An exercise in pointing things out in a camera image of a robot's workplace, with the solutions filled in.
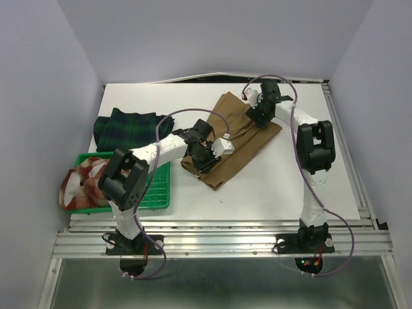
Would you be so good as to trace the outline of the tan pleated skirt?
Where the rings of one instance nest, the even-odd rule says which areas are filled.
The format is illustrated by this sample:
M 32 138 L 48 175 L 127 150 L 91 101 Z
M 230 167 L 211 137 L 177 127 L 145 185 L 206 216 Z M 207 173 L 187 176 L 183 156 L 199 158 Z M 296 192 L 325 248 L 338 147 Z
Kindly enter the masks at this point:
M 209 173 L 201 174 L 198 172 L 189 156 L 181 161 L 181 166 L 186 171 L 195 174 L 215 191 L 237 175 L 282 130 L 281 126 L 273 122 L 263 129 L 258 128 L 246 116 L 249 107 L 249 104 L 242 102 L 231 92 L 223 94 L 217 101 L 213 111 L 228 121 L 234 152 L 222 156 L 221 162 L 213 167 Z

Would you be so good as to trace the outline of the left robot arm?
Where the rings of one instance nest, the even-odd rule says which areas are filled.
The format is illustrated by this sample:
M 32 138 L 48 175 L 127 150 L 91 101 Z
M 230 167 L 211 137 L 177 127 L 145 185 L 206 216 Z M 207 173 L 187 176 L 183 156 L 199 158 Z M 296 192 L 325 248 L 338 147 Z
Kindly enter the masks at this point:
M 114 233 L 103 236 L 106 254 L 143 254 L 158 249 L 142 235 L 135 223 L 134 209 L 144 199 L 147 177 L 154 179 L 155 167 L 173 160 L 191 157 L 197 172 L 209 173 L 221 161 L 225 139 L 210 141 L 211 125 L 198 120 L 193 127 L 177 129 L 161 139 L 141 148 L 117 148 L 108 161 L 98 188 L 107 199 L 117 226 Z

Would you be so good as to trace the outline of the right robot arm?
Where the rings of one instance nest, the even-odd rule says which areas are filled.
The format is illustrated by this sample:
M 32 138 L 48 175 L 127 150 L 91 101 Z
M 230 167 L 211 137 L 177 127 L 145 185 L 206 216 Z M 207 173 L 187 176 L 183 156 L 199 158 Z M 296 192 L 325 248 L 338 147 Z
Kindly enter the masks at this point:
M 274 118 L 290 128 L 304 181 L 299 228 L 294 233 L 276 235 L 273 251 L 277 254 L 333 252 L 324 207 L 328 171 L 336 157 L 333 125 L 329 120 L 317 120 L 297 108 L 295 99 L 281 94 L 276 81 L 266 81 L 260 88 L 259 91 L 250 87 L 243 90 L 242 99 L 250 104 L 246 115 L 261 129 Z

